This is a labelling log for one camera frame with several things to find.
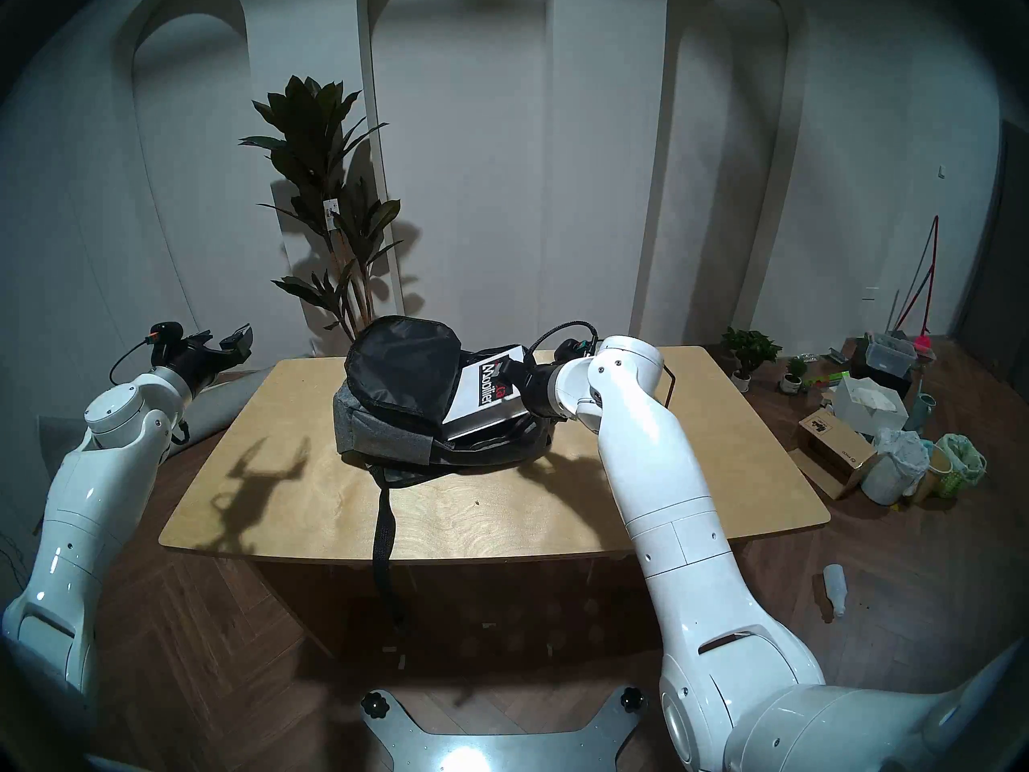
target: white bottle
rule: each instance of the white bottle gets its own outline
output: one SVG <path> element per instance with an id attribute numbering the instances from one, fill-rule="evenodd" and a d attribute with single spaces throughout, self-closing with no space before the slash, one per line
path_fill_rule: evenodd
<path id="1" fill-rule="evenodd" d="M 822 570 L 825 578 L 825 594 L 832 601 L 832 613 L 843 617 L 847 609 L 844 601 L 847 599 L 847 578 L 844 577 L 843 567 L 839 564 L 828 564 Z"/>

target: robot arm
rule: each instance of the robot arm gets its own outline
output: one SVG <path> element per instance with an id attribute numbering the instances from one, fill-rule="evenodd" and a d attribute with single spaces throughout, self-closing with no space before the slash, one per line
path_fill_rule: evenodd
<path id="1" fill-rule="evenodd" d="M 597 433 L 661 626 L 661 709 L 688 772 L 929 768 L 1024 653 L 1017 642 L 943 695 L 823 686 L 808 647 L 747 589 L 689 442 L 652 397 L 661 352 L 612 337 L 596 356 L 527 361 L 500 374 L 526 408 Z"/>
<path id="2" fill-rule="evenodd" d="M 510 373 L 530 412 L 597 432 L 661 625 L 669 733 L 686 769 L 719 770 L 744 713 L 824 678 L 807 646 L 743 582 L 689 442 L 652 397 L 663 367 L 654 347 L 612 337 L 596 356 Z"/>
<path id="3" fill-rule="evenodd" d="M 94 619 L 111 561 L 132 536 L 182 414 L 221 371 L 250 355 L 244 326 L 209 349 L 210 332 L 182 337 L 158 323 L 147 342 L 154 367 L 99 395 L 85 410 L 81 444 L 61 464 L 46 496 L 29 584 L 3 615 L 19 666 L 69 727 L 92 723 Z"/>

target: black knob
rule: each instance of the black knob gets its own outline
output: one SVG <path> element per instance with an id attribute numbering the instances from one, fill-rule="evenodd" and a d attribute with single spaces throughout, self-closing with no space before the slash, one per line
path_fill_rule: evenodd
<path id="1" fill-rule="evenodd" d="M 368 692 L 368 694 L 366 694 L 361 700 L 361 708 L 363 708 L 364 713 L 372 720 L 382 720 L 389 710 L 389 703 L 387 703 L 386 698 L 378 692 Z"/>
<path id="2" fill-rule="evenodd" d="M 636 689 L 636 687 L 626 687 L 626 691 L 622 693 L 620 702 L 622 707 L 629 711 L 629 713 L 638 711 L 643 707 L 643 693 Z"/>

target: backpack strap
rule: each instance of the backpack strap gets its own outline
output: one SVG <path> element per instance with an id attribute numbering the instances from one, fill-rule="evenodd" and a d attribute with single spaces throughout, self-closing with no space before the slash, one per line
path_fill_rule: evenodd
<path id="1" fill-rule="evenodd" d="M 371 577 L 380 597 L 389 609 L 393 625 L 398 631 L 403 631 L 405 627 L 403 605 L 393 590 L 389 571 L 389 557 L 393 553 L 393 540 L 396 538 L 396 518 L 393 517 L 393 510 L 390 507 L 389 484 L 386 482 L 382 465 L 368 465 L 368 472 L 379 485 L 379 516 L 376 518 L 376 537 L 371 546 Z"/>

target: backpack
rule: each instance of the backpack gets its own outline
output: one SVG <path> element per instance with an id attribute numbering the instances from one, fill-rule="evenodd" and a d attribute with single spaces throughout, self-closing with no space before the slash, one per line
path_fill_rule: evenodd
<path id="1" fill-rule="evenodd" d="M 529 413 L 445 438 L 443 419 L 461 372 L 510 348 L 463 351 L 442 323 L 388 315 L 364 328 L 347 354 L 347 378 L 332 398 L 336 451 L 356 455 L 379 485 L 371 574 L 398 627 L 403 609 L 389 574 L 396 535 L 390 490 L 470 467 L 532 460 L 554 438 L 558 421 Z M 525 353 L 531 359 L 531 352 Z"/>

